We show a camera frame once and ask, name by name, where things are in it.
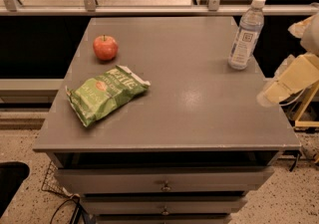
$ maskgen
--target black object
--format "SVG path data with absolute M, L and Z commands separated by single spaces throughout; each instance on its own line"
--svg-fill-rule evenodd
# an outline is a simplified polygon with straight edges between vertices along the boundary
M 0 163 L 0 218 L 29 173 L 29 166 L 25 163 Z

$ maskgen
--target plastic water bottle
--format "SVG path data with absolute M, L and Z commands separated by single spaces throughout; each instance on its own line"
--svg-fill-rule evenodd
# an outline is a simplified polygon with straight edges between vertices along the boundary
M 239 23 L 239 28 L 228 58 L 228 64 L 236 70 L 244 70 L 253 54 L 258 37 L 263 27 L 262 8 L 266 0 L 252 0 Z

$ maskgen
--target chip bag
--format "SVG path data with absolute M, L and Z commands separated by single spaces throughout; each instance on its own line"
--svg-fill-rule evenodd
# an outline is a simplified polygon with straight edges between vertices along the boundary
M 115 66 L 102 75 L 86 80 L 78 89 L 66 88 L 66 91 L 82 124 L 89 126 L 147 91 L 150 85 L 129 68 Z

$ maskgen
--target apple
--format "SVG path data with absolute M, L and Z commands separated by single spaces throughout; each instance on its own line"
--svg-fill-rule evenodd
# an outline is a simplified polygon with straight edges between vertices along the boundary
M 111 36 L 99 36 L 93 42 L 93 50 L 95 55 L 101 61 L 109 61 L 118 53 L 119 45 Z

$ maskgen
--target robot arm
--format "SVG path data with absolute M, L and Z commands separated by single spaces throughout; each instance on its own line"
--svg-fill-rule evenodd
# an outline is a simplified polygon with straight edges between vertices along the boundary
M 272 107 L 319 81 L 319 14 L 306 27 L 301 45 L 307 53 L 297 58 L 290 55 L 258 94 L 262 106 Z

